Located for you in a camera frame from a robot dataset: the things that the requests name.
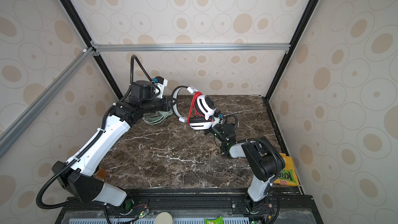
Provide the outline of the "mint green headphones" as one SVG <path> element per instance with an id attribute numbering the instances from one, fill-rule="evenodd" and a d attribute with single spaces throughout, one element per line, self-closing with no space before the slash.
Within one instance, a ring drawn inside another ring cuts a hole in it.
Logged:
<path id="1" fill-rule="evenodd" d="M 173 112 L 168 111 L 168 112 L 155 112 L 155 113 L 150 113 L 150 114 L 144 114 L 142 117 L 143 121 L 149 125 L 157 125 L 161 124 L 164 120 L 172 116 Z"/>

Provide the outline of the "white black headphones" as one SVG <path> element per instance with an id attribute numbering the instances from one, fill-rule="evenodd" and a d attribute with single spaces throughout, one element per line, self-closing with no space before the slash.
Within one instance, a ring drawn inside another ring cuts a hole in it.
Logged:
<path id="1" fill-rule="evenodd" d="M 214 123 L 214 113 L 216 108 L 213 100 L 193 86 L 176 87 L 172 93 L 172 97 L 177 99 L 178 93 L 182 89 L 186 89 L 193 95 L 193 98 L 187 117 L 184 117 L 178 111 L 178 103 L 173 107 L 173 114 L 178 118 L 178 120 L 182 123 L 188 124 L 194 130 L 207 130 L 217 125 Z"/>

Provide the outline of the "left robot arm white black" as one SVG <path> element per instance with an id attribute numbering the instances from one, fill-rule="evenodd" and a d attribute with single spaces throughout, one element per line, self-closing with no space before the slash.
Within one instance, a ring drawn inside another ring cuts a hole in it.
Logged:
<path id="1" fill-rule="evenodd" d="M 97 202 L 120 208 L 128 213 L 134 201 L 127 192 L 119 187 L 107 184 L 94 177 L 99 164 L 116 142 L 129 131 L 144 115 L 155 112 L 168 112 L 173 102 L 170 96 L 164 96 L 168 80 L 157 76 L 146 81 L 134 82 L 134 64 L 141 66 L 138 57 L 131 57 L 130 84 L 126 94 L 114 103 L 104 114 L 101 127 L 95 135 L 66 162 L 58 161 L 53 166 L 53 177 L 48 180 L 36 197 L 36 205 L 41 209 L 55 209 L 75 202 Z M 44 193 L 49 186 L 58 181 L 62 188 L 74 198 L 58 204 L 46 204 Z"/>

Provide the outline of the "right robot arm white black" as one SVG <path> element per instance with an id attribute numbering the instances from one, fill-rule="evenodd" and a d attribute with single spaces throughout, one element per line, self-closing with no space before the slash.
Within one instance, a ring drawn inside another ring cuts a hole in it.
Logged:
<path id="1" fill-rule="evenodd" d="M 269 195 L 273 183 L 286 167 L 285 160 L 266 137 L 236 139 L 238 118 L 219 115 L 205 134 L 212 134 L 221 142 L 220 152 L 228 158 L 245 158 L 254 174 L 248 195 L 252 202 L 260 202 Z"/>

